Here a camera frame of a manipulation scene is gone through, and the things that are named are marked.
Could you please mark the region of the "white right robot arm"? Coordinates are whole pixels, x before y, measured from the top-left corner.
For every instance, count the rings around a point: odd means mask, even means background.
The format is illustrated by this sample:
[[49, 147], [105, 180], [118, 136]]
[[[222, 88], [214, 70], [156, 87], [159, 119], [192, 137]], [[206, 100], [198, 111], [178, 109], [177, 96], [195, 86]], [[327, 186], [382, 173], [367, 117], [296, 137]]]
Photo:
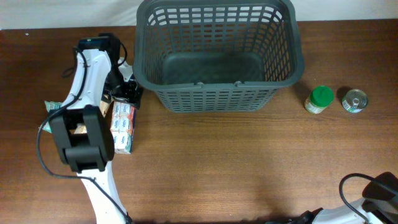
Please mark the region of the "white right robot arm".
[[[344, 183], [353, 177], [369, 181], [360, 199], [348, 202], [344, 193]], [[334, 209], [306, 211], [291, 223], [311, 224], [397, 224], [397, 177], [384, 172], [377, 177], [353, 173], [342, 178], [339, 194], [344, 205]]]

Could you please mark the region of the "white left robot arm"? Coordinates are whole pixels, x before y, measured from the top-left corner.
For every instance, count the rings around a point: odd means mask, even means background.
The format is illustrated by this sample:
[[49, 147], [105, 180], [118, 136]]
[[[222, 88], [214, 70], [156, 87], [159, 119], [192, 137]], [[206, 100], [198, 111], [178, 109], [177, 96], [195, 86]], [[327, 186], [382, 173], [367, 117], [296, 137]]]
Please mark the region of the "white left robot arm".
[[120, 57], [126, 47], [114, 34], [81, 39], [73, 50], [72, 86], [61, 107], [45, 121], [61, 162], [74, 173], [57, 178], [82, 181], [97, 223], [132, 223], [114, 182], [114, 140], [100, 104], [113, 101], [139, 108], [143, 89]]

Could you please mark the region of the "teal tissue packet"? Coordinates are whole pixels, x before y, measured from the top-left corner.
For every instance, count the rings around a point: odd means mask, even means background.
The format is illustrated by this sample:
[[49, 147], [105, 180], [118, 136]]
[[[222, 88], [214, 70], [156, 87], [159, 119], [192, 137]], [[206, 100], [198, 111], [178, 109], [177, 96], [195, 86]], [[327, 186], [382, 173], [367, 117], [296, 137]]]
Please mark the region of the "teal tissue packet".
[[[53, 112], [59, 110], [62, 107], [62, 103], [61, 102], [44, 101], [44, 103], [45, 103], [45, 107], [46, 107], [46, 110], [47, 110], [48, 114], [52, 114]], [[43, 127], [43, 130], [48, 132], [48, 133], [52, 132], [51, 127], [49, 125], [49, 122], [46, 122], [46, 124]]]

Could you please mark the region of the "multicolour tissue pack row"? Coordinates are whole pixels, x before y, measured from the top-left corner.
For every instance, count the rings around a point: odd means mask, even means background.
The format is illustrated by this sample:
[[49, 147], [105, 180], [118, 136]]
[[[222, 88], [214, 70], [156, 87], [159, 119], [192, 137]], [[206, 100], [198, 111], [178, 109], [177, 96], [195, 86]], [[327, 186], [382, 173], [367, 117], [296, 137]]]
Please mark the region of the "multicolour tissue pack row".
[[136, 109], [127, 103], [114, 102], [111, 118], [116, 154], [132, 154]]

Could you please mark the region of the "pull-tab tin can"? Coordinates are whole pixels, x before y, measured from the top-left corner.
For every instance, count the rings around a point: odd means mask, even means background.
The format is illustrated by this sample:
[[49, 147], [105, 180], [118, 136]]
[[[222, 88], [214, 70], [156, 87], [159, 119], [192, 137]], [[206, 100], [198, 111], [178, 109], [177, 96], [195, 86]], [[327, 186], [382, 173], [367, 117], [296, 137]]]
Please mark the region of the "pull-tab tin can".
[[343, 108], [350, 113], [359, 113], [368, 106], [367, 94], [359, 89], [352, 89], [345, 94], [342, 100]]

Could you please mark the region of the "tan paper snack packet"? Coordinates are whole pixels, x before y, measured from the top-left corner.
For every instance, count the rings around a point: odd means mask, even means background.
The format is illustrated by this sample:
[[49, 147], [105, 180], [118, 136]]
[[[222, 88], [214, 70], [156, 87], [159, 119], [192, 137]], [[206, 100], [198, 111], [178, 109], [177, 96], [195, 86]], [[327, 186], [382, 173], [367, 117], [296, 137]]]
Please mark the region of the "tan paper snack packet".
[[[105, 118], [106, 114], [108, 113], [108, 110], [110, 108], [110, 105], [113, 101], [110, 100], [109, 96], [105, 95], [100, 104], [99, 104], [99, 110], [102, 114], [102, 116]], [[81, 99], [77, 100], [73, 105], [71, 109], [68, 109], [67, 111], [69, 112], [69, 121], [67, 123], [67, 130], [71, 134], [86, 134], [87, 133], [87, 127], [86, 124], [83, 120], [83, 108], [87, 106], [86, 100], [83, 100], [83, 103], [81, 103]]]

